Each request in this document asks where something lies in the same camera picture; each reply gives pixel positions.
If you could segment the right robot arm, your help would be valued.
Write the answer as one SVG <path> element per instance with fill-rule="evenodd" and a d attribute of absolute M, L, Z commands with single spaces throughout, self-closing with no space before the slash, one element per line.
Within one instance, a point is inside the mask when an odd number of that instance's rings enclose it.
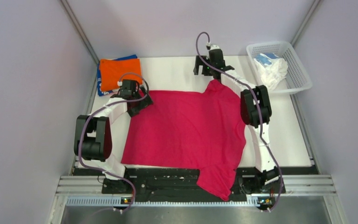
<path fill-rule="evenodd" d="M 282 170 L 269 147 L 272 108 L 267 87 L 250 83 L 234 67 L 226 65 L 220 48 L 209 47 L 207 56 L 198 54 L 193 72 L 212 76 L 240 98 L 240 115 L 252 135 L 257 170 L 254 181 L 246 186 L 246 192 L 271 193 L 275 190 L 281 194 L 284 187 Z"/>

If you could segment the pink t-shirt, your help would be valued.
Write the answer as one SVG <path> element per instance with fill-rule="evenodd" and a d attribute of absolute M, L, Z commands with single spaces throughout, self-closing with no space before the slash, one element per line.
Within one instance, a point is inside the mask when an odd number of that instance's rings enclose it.
<path fill-rule="evenodd" d="M 204 92 L 150 97 L 152 105 L 131 118 L 121 162 L 197 169 L 197 185 L 227 201 L 246 145 L 238 95 L 212 80 Z"/>

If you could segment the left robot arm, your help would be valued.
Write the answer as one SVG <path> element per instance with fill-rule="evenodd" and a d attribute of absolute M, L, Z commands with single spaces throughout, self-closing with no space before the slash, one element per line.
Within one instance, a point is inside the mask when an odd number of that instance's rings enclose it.
<path fill-rule="evenodd" d="M 126 167 L 113 153 L 112 126 L 122 115 L 134 117 L 153 104 L 146 81 L 119 81 L 119 90 L 89 115 L 76 119 L 74 153 L 83 168 L 98 170 L 105 176 L 104 184 L 117 193 L 135 194 L 135 187 L 125 177 Z"/>

